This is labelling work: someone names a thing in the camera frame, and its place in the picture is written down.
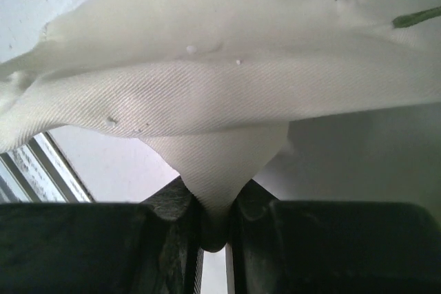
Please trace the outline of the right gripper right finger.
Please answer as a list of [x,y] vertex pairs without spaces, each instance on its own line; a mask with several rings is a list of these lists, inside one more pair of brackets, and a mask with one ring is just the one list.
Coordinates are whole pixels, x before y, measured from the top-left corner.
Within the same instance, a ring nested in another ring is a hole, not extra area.
[[440,225],[414,204],[279,200],[252,181],[226,260],[229,293],[439,293]]

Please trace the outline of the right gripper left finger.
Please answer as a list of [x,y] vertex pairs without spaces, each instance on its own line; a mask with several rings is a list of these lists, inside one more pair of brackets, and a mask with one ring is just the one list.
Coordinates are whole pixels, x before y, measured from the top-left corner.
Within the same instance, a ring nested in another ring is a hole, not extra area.
[[200,216],[180,179],[134,204],[3,204],[1,292],[198,293]]

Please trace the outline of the beige canvas work glove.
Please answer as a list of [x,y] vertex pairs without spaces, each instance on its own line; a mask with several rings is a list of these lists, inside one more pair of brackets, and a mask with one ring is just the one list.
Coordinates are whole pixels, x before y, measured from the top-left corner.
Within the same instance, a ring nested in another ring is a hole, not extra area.
[[289,123],[440,100],[440,0],[87,0],[1,64],[1,150],[148,144],[225,215]]

